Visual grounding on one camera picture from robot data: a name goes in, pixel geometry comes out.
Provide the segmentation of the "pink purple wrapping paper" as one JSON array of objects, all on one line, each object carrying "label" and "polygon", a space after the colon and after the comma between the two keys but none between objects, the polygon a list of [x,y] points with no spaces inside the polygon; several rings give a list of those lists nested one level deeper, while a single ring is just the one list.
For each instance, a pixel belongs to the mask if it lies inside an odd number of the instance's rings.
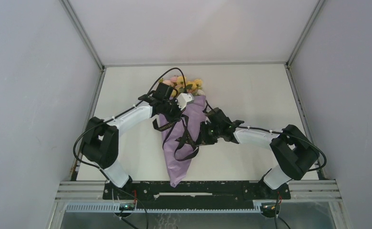
[{"label": "pink purple wrapping paper", "polygon": [[170,185],[176,187],[186,177],[192,158],[198,153],[197,138],[200,124],[206,121],[203,110],[206,107],[206,96],[194,97],[194,102],[188,104],[182,113],[181,120],[175,125],[169,125],[166,118],[160,114],[159,124],[164,131],[163,151]]}]

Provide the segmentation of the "white pink rose stem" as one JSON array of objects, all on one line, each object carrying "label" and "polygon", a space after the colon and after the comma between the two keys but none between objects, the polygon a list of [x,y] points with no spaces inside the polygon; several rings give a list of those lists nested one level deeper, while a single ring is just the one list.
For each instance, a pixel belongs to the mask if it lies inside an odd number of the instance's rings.
[{"label": "white pink rose stem", "polygon": [[204,91],[199,89],[199,90],[196,91],[196,95],[201,96],[201,95],[205,95],[205,93],[204,93]]}]

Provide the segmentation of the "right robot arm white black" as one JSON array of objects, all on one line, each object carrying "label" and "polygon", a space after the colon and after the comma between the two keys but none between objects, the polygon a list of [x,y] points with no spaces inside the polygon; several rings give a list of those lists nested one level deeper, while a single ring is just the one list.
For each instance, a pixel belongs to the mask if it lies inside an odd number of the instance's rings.
[{"label": "right robot arm white black", "polygon": [[219,108],[210,110],[206,116],[208,120],[200,125],[197,145],[214,145],[222,138],[235,144],[254,144],[273,153],[278,165],[260,180],[259,191],[264,198],[273,198],[282,185],[301,180],[307,172],[314,171],[312,166],[320,156],[326,159],[295,125],[276,130],[244,126],[244,121],[231,121]]}]

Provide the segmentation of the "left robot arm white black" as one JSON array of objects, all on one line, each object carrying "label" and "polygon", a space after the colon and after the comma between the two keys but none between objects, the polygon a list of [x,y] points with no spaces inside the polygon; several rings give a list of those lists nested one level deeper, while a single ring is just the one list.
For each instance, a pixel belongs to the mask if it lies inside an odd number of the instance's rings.
[{"label": "left robot arm white black", "polygon": [[86,165],[97,168],[115,187],[114,192],[122,199],[133,192],[131,177],[119,162],[119,138],[140,122],[155,115],[163,115],[168,122],[178,122],[186,106],[193,102],[193,95],[180,93],[171,97],[173,87],[159,83],[155,90],[141,95],[139,102],[126,111],[100,119],[92,117],[86,130],[73,146],[73,154],[79,159],[81,153],[88,159]]}]

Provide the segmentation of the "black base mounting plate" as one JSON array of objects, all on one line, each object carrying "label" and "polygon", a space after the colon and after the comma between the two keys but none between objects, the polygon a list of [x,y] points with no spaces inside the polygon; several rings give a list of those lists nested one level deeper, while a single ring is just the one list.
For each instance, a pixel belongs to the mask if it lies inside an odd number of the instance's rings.
[{"label": "black base mounting plate", "polygon": [[274,202],[291,198],[287,184],[276,190],[256,181],[185,181],[172,187],[168,181],[137,181],[122,191],[111,183],[103,188],[104,200],[140,201],[149,210],[253,209],[254,201]]}]

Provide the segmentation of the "aluminium frame rail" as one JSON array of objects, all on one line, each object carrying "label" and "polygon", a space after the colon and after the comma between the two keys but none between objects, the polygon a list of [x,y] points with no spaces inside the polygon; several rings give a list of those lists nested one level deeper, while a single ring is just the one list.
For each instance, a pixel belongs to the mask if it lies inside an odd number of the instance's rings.
[{"label": "aluminium frame rail", "polygon": [[148,66],[200,66],[200,65],[263,65],[263,64],[282,64],[286,61],[264,61],[264,62],[175,62],[175,63],[139,63],[139,64],[106,64],[109,67],[148,67]]}]

